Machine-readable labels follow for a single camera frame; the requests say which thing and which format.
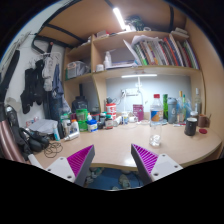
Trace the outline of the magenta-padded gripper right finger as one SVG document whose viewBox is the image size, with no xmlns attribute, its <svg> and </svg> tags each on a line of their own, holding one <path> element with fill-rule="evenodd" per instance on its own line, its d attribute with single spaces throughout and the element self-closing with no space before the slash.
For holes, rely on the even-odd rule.
<svg viewBox="0 0 224 224">
<path fill-rule="evenodd" d="M 167 154 L 157 155 L 136 144 L 131 145 L 131 154 L 144 185 L 182 169 L 182 167 Z"/>
</svg>

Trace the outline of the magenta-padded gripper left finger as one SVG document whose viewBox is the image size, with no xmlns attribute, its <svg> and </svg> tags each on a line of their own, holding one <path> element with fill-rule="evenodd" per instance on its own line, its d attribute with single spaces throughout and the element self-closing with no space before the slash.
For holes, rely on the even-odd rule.
<svg viewBox="0 0 224 224">
<path fill-rule="evenodd" d="M 68 158 L 59 157 L 47 168 L 47 171 L 78 186 L 83 186 L 94 156 L 95 148 L 90 145 Z"/>
</svg>

